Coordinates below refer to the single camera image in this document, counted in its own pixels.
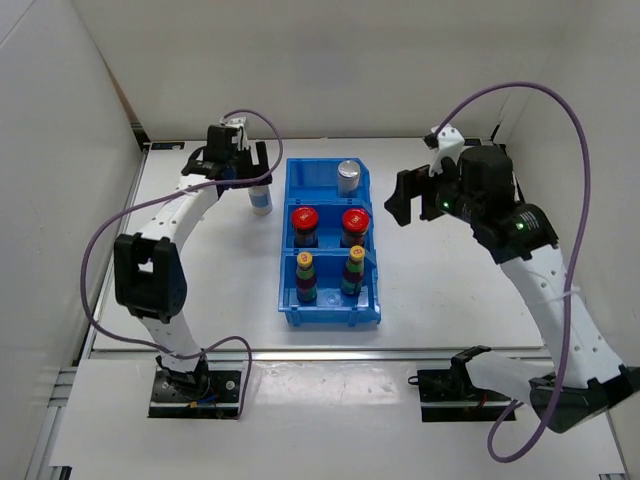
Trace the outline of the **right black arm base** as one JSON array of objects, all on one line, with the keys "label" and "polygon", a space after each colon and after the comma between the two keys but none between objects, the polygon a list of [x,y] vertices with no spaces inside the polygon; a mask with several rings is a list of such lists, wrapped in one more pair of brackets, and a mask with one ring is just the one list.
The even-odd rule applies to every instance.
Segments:
[{"label": "right black arm base", "polygon": [[511,399],[472,386],[465,369],[474,357],[491,351],[470,347],[454,355],[447,368],[418,369],[407,379],[418,388],[423,423],[493,423],[500,417]]}]

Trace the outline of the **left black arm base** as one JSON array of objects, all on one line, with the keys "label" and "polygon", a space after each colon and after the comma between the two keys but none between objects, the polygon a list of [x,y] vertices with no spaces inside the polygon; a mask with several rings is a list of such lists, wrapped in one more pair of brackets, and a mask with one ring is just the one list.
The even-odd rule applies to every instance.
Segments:
[{"label": "left black arm base", "polygon": [[170,370],[156,358],[147,416],[152,419],[238,420],[253,362],[200,359],[192,372]]}]

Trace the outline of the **yellow-capped sauce bottle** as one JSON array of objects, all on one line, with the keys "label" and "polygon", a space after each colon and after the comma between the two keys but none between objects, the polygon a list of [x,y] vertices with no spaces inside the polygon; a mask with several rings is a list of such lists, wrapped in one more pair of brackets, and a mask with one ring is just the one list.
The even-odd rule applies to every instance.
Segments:
[{"label": "yellow-capped sauce bottle", "polygon": [[301,302],[312,302],[317,297],[317,276],[310,252],[301,251],[297,257],[296,293]]},{"label": "yellow-capped sauce bottle", "polygon": [[345,295],[355,296],[361,291],[364,280],[365,249],[360,245],[350,248],[342,280],[341,290]]}]

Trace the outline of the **red-lidded sauce jar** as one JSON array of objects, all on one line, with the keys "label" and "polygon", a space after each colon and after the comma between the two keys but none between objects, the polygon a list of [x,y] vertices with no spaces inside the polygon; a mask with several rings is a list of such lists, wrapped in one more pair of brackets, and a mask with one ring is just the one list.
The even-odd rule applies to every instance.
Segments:
[{"label": "red-lidded sauce jar", "polygon": [[341,246],[351,248],[364,246],[370,226],[370,217],[363,208],[350,208],[342,216]]},{"label": "red-lidded sauce jar", "polygon": [[295,247],[315,248],[318,246],[319,214],[314,208],[309,206],[296,208],[291,214],[291,224],[294,231]]}]

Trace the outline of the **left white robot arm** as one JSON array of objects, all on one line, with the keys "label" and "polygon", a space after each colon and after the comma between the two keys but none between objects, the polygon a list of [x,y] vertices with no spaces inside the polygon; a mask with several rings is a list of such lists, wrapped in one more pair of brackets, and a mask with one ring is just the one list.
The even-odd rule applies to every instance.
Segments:
[{"label": "left white robot arm", "polygon": [[197,223],[229,188],[202,188],[202,183],[237,180],[237,189],[249,188],[251,179],[268,171],[264,143],[256,145],[258,162],[252,161],[246,123],[244,117],[235,117],[210,126],[206,144],[189,156],[176,187],[192,190],[164,202],[140,231],[121,234],[114,242],[116,301],[167,350],[157,363],[166,381],[188,400],[206,395],[210,377],[183,312],[188,287],[180,252]]}]

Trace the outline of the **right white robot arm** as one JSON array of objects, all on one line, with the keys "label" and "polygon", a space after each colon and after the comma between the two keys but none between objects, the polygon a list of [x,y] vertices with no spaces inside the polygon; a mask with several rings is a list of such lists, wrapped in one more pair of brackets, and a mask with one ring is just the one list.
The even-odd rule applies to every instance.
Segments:
[{"label": "right white robot arm", "polygon": [[384,207],[405,226],[415,197],[421,219],[450,215],[470,226],[519,292],[554,364],[544,370],[489,347],[471,347],[429,381],[432,399],[470,400],[493,391],[542,416],[557,392],[547,426],[564,433],[638,393],[638,368],[625,365],[611,349],[577,290],[566,283],[558,236],[539,207],[517,199],[513,162],[501,148],[471,147],[458,160],[443,158],[439,170],[424,165],[399,172]]}]

